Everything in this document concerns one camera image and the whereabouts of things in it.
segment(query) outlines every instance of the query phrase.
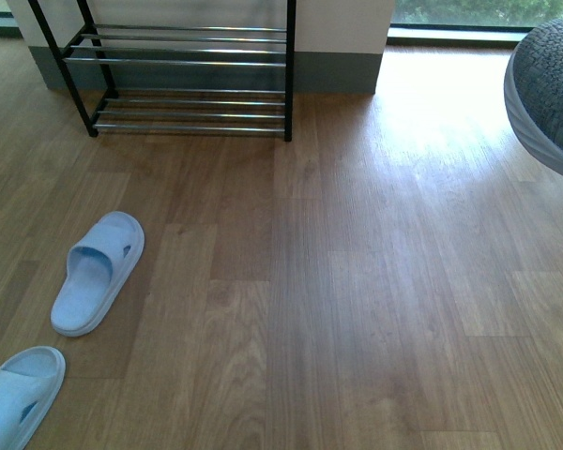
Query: pouf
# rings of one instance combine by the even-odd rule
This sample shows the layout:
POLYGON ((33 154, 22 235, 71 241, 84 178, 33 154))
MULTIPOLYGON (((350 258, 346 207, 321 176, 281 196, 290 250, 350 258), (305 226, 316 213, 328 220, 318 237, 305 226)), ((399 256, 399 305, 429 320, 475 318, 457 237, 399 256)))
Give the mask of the pouf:
POLYGON ((519 141, 534 158, 563 175, 563 19, 539 25, 519 43, 504 89, 519 141))

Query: glass window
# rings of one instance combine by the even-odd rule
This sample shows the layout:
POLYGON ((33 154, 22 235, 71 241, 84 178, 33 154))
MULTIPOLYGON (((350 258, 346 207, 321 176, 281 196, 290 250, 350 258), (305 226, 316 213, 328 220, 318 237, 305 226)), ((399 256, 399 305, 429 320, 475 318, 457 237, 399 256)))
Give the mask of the glass window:
POLYGON ((563 17, 563 0, 396 0, 394 24, 533 27, 563 17))

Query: slipper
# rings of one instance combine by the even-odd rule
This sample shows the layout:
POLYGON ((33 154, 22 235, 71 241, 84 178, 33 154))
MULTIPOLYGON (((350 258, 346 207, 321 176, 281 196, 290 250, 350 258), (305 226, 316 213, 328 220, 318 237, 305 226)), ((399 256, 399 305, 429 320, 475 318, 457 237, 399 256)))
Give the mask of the slipper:
POLYGON ((0 450, 24 448, 50 410, 65 378, 65 358, 33 347, 0 367, 0 450))
POLYGON ((102 321, 142 255, 144 231, 129 214, 100 219, 67 257, 67 278, 51 320, 61 335, 89 333, 102 321))

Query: white wall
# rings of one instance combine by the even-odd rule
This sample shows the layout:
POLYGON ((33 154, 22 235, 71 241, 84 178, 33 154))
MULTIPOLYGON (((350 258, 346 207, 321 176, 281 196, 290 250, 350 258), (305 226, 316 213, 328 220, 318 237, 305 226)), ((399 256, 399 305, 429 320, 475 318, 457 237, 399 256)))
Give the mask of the white wall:
MULTIPOLYGON (((43 0, 59 45, 82 24, 74 0, 43 0)), ((97 23, 285 26, 283 0, 89 0, 97 23)), ((30 47, 46 41, 26 0, 8 0, 30 47)), ((381 54, 394 0, 298 0, 298 52, 381 54)))

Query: slipper strap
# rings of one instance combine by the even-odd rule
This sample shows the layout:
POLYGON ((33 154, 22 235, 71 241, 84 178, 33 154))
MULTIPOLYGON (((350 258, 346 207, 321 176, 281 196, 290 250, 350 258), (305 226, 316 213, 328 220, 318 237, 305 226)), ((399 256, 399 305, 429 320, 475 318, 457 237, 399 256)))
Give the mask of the slipper strap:
POLYGON ((0 448, 8 448, 24 428, 25 418, 40 407, 36 403, 46 397, 52 382, 53 377, 29 377, 0 369, 0 448))
POLYGON ((133 245, 132 237, 133 233, 128 230, 97 223, 68 253, 68 272, 71 272, 71 263, 75 258, 76 250, 92 248, 109 259, 113 269, 112 277, 114 277, 125 260, 125 248, 133 245))

